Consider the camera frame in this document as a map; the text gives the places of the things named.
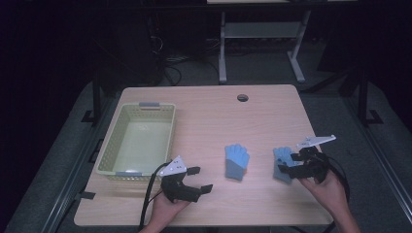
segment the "plastic basket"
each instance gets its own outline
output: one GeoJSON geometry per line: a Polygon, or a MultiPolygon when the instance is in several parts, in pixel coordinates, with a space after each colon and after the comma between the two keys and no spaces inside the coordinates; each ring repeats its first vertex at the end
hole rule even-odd
{"type": "Polygon", "coordinates": [[[96,172],[110,180],[148,180],[170,158],[175,112],[173,104],[123,104],[96,172]]]}

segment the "dark background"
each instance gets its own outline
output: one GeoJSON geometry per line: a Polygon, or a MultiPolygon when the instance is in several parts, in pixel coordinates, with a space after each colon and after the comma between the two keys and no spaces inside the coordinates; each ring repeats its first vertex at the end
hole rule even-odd
{"type": "MultiPolygon", "coordinates": [[[[204,39],[219,33],[220,14],[185,13],[185,21],[164,14],[161,25],[147,28],[144,16],[92,8],[104,2],[0,2],[1,229],[87,83],[98,75],[105,92],[111,94],[125,86],[159,82],[162,61],[152,53],[149,29],[164,36],[170,48],[197,55],[204,39]],[[132,48],[133,40],[140,42],[138,47],[132,48]],[[102,47],[133,68],[125,68],[102,47]]],[[[337,72],[352,64],[364,68],[409,129],[411,10],[410,4],[401,2],[354,8],[339,17],[319,9],[305,37],[329,40],[320,69],[337,72]]]]}

